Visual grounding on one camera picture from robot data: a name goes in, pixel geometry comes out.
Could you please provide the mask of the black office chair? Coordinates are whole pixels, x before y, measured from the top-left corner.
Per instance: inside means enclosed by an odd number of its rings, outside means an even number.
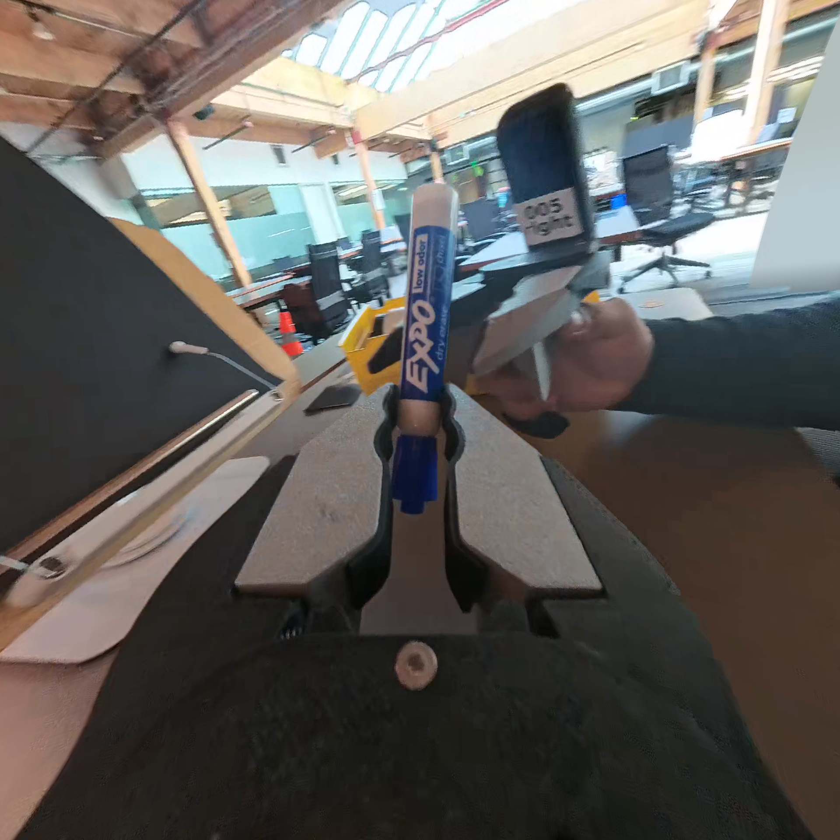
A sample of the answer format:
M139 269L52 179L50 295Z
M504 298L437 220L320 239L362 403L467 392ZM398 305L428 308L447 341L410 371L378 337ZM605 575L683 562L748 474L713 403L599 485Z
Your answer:
M474 202L461 204L459 211L466 223L467 240L475 247L504 235L499 207L494 198L482 197Z
M312 337L324 341L343 328L351 306L344 293L336 244L310 245L308 257L310 286L318 310Z
M382 305L390 298L390 274L382 254L380 230L364 230L361 235L360 288L366 301Z
M679 241L711 226L716 218L708 211L689 211L674 217L675 184L671 171L669 147L661 145L622 160L626 203L638 222L639 243L657 250L657 257L626 275L616 289L622 295L628 284L642 275L658 270L670 278L669 287L677 288L677 267L699 268L711 277L711 266L702 261L677 255Z

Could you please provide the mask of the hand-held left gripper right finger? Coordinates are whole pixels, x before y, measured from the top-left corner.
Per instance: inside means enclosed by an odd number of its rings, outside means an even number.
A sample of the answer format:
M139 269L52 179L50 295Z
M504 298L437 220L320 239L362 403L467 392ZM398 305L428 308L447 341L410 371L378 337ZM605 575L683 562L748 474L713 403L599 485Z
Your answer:
M458 606L601 596L539 452L455 385L444 409L445 569Z

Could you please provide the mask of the black wooden book stand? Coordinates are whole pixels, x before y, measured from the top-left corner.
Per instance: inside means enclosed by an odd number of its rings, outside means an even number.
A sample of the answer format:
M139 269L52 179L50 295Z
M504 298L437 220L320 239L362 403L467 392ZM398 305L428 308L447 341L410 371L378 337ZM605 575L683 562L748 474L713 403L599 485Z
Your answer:
M253 360L116 225L2 139L2 554L69 564L2 573L2 652L301 393ZM207 347L280 385L284 402Z

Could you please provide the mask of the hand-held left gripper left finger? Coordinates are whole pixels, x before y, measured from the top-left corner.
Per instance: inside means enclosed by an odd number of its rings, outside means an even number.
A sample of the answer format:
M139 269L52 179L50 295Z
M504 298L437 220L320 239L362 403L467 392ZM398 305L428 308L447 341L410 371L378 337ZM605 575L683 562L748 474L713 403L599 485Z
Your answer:
M359 610L382 588L396 400L396 387L383 386L301 448L238 573L238 593Z

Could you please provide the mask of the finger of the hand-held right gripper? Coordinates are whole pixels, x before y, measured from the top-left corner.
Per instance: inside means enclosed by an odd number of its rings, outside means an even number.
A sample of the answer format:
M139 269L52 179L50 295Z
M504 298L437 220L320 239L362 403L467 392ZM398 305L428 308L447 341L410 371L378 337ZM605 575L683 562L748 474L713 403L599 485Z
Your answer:
M561 268L527 277L489 317L489 330L556 330L600 289L600 268Z
M579 303L528 303L496 312L486 322L471 373L488 375L513 362L558 332L579 308Z

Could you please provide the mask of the wooden window post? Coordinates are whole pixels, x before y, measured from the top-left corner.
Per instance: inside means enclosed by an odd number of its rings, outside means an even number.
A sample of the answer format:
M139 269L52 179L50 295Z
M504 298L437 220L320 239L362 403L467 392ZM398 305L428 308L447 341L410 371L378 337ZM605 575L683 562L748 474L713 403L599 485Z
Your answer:
M194 192L205 212L207 222L213 230L217 246L226 258L234 279L239 287L250 287L253 281L249 270L239 253L215 192L207 183L202 164L186 126L179 119L168 119L165 121L165 131L190 178Z

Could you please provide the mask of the black flat pad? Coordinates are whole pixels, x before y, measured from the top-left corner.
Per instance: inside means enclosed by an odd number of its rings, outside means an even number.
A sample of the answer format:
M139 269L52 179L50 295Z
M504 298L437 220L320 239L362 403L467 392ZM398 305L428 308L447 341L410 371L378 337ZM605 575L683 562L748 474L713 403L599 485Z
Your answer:
M355 405L364 393L356 384L339 383L325 387L313 401L303 409L305 416L343 410Z

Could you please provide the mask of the person's right hand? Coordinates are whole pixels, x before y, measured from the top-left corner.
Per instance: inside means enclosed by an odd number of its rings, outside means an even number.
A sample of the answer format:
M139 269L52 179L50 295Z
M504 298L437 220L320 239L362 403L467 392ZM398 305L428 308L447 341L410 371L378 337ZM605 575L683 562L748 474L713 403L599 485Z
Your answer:
M616 297L583 306L543 346L550 368L546 396L513 364L476 378L479 389L496 397L504 412L519 421L618 404L641 381L653 355L654 337L635 310Z

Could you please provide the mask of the dark red chair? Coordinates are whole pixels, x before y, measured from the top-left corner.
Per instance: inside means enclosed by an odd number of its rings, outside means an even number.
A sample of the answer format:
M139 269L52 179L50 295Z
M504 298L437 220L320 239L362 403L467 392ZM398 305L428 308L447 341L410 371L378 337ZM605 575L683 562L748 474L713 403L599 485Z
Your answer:
M308 337L314 344L321 343L329 337L326 322L314 297L311 284L289 281L282 288L281 297L299 335Z

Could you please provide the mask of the blue dry erase marker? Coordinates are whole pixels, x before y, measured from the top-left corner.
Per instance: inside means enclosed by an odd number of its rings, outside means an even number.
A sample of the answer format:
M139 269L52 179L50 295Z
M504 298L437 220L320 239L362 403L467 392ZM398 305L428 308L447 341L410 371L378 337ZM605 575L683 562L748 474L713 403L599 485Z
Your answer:
M445 386L459 200L444 183L417 188L406 286L392 498L420 515L438 498L437 435Z

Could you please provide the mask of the person's right forearm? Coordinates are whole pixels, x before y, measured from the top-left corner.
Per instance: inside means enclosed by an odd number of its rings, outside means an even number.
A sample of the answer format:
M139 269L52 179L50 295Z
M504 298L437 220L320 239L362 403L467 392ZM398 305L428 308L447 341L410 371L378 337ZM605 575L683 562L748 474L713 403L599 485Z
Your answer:
M648 327L650 362L615 410L838 431L838 295L800 308Z

